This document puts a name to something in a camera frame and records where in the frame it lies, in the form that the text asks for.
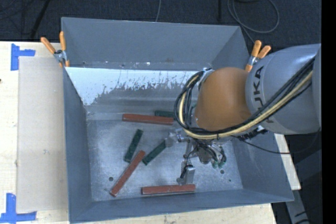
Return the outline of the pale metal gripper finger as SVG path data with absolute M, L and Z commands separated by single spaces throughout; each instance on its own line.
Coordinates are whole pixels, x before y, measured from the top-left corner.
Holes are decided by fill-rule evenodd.
M 165 138 L 165 147 L 170 148 L 174 146 L 176 143 L 182 143 L 182 142 L 183 142 L 182 130 L 169 131 L 168 136 Z
M 186 165 L 180 174 L 180 176 L 176 179 L 179 185 L 190 185 L 194 181 L 194 174 L 196 168 L 193 165 Z

